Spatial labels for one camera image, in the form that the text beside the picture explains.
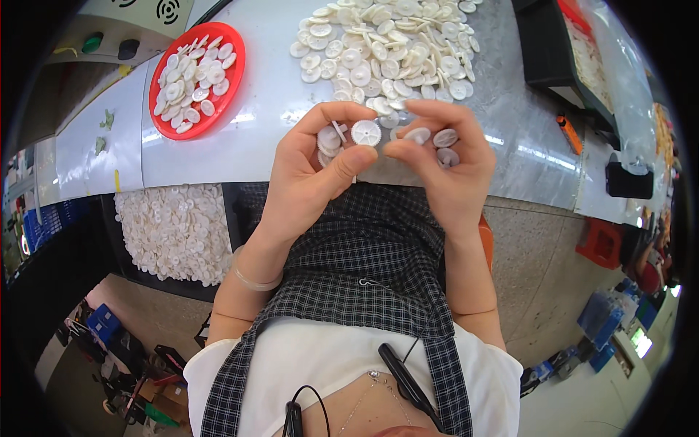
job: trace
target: red tray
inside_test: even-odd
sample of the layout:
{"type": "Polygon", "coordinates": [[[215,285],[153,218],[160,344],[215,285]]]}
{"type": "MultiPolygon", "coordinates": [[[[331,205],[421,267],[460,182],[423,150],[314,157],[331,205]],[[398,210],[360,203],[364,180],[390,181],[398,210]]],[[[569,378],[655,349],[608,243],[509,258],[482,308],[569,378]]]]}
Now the red tray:
{"type": "Polygon", "coordinates": [[[225,112],[225,110],[230,106],[233,98],[236,95],[236,91],[240,86],[240,80],[243,78],[243,70],[245,69],[245,44],[243,44],[243,39],[240,34],[229,25],[221,22],[210,22],[203,23],[199,26],[192,27],[189,31],[185,32],[182,36],[177,38],[168,50],[160,58],[158,66],[155,68],[155,73],[150,80],[150,90],[148,91],[148,109],[150,113],[150,119],[153,120],[155,128],[158,132],[163,134],[163,136],[171,140],[189,140],[197,137],[211,128],[211,126],[216,123],[220,115],[225,112]],[[228,88],[228,92],[222,96],[217,96],[213,92],[209,93],[208,99],[214,104],[215,112],[211,117],[204,115],[201,111],[201,121],[195,123],[194,126],[183,134],[178,134],[170,125],[170,122],[164,122],[160,115],[153,115],[153,110],[155,109],[155,98],[160,92],[160,85],[158,85],[158,78],[160,78],[160,73],[165,68],[167,64],[168,57],[173,53],[177,53],[178,47],[182,47],[185,44],[191,44],[195,38],[201,40],[206,34],[209,35],[209,43],[213,41],[218,36],[223,36],[223,41],[219,44],[219,47],[225,43],[233,44],[233,51],[238,54],[236,61],[231,65],[226,71],[226,79],[231,83],[228,88]]]}

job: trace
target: white t-shirt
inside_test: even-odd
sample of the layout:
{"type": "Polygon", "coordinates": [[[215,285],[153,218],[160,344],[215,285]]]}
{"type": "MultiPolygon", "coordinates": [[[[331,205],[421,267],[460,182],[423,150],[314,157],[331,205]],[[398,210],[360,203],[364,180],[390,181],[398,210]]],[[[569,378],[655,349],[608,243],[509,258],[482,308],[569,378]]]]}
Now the white t-shirt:
{"type": "MultiPolygon", "coordinates": [[[[454,324],[474,436],[516,436],[519,426],[521,364],[501,349],[454,324]]],[[[185,367],[189,421],[195,436],[213,381],[237,339],[221,340],[196,354],[185,367]]],[[[296,390],[312,385],[321,397],[338,391],[369,370],[388,372],[379,356],[388,343],[405,356],[415,338],[381,329],[345,327],[294,317],[271,320],[257,336],[240,412],[239,436],[272,436],[284,424],[284,406],[296,390]]],[[[436,406],[422,340],[405,363],[412,377],[436,406]]],[[[310,390],[296,400],[301,408],[317,402],[310,390]]]]}

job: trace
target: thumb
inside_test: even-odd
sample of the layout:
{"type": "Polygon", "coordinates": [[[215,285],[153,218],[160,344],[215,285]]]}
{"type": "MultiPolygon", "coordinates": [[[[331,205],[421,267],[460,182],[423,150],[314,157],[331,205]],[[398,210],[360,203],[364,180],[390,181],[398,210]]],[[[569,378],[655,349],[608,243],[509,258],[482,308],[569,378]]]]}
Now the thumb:
{"type": "Polygon", "coordinates": [[[384,155],[406,163],[425,185],[434,185],[443,172],[431,150],[410,140],[395,140],[384,146],[384,155]]]}
{"type": "Polygon", "coordinates": [[[354,145],[343,150],[315,177],[320,180],[323,192],[327,193],[330,199],[341,187],[349,186],[353,177],[368,169],[378,157],[379,154],[375,148],[368,145],[354,145]]]}

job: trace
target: person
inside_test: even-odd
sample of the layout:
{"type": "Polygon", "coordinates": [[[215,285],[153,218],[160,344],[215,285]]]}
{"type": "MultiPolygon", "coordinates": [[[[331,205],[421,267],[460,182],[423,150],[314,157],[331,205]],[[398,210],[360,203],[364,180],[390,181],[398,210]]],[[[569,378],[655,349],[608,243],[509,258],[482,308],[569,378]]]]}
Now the person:
{"type": "Polygon", "coordinates": [[[672,257],[666,253],[670,233],[662,230],[636,261],[634,273],[638,287],[647,294],[654,294],[665,287],[671,277],[672,257]]]}
{"type": "Polygon", "coordinates": [[[217,291],[208,344],[184,371],[195,436],[282,436],[295,394],[305,436],[443,435],[403,398],[382,343],[446,433],[517,434],[523,369],[505,351],[478,231],[495,154],[466,107],[405,107],[417,117],[383,153],[424,189],[352,184],[377,151],[350,140],[321,169],[321,128],[377,117],[352,102],[313,107],[279,142],[268,186],[244,185],[251,234],[217,291]],[[417,127],[455,129],[461,163],[445,170],[431,140],[403,139],[417,127]],[[322,405],[297,393],[305,385],[322,405]]]}

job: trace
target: workbench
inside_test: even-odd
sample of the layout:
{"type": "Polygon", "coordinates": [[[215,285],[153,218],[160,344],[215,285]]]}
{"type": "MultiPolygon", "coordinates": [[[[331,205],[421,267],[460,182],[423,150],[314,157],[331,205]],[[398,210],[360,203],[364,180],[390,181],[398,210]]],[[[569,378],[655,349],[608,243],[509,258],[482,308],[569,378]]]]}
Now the workbench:
{"type": "MultiPolygon", "coordinates": [[[[85,122],[94,114],[103,115],[105,108],[113,110],[113,130],[119,124],[115,133],[119,141],[112,142],[112,150],[108,145],[113,154],[108,159],[86,161],[85,151],[94,149],[94,134],[70,125],[55,139],[37,145],[41,150],[37,159],[46,158],[37,161],[41,204],[117,189],[269,180],[278,141],[316,103],[331,100],[330,81],[304,83],[298,59],[289,55],[298,22],[323,5],[317,0],[298,0],[270,8],[266,2],[236,0],[215,16],[213,21],[230,24],[243,37],[245,74],[226,119],[216,131],[191,141],[165,138],[151,121],[147,87],[159,56],[136,67],[71,122],[87,126],[85,122]]],[[[462,103],[474,111],[497,156],[489,194],[636,224],[637,217],[626,211],[626,199],[610,198],[605,192],[599,169],[603,171],[608,159],[606,146],[596,143],[589,146],[596,148],[594,152],[583,153],[588,159],[586,168],[591,169],[585,177],[581,157],[573,153],[555,120],[562,107],[526,86],[510,0],[484,2],[468,15],[468,24],[482,49],[473,59],[475,93],[462,103]],[[585,194],[584,202],[577,202],[580,193],[585,194]],[[607,202],[598,202],[598,198],[607,202]]],[[[584,123],[574,117],[572,123],[587,142],[584,123]]],[[[382,156],[383,143],[377,147],[379,161],[358,180],[420,186],[419,178],[407,167],[382,156]]],[[[664,203],[666,192],[665,186],[664,192],[657,193],[662,202],[654,205],[664,203]]]]}

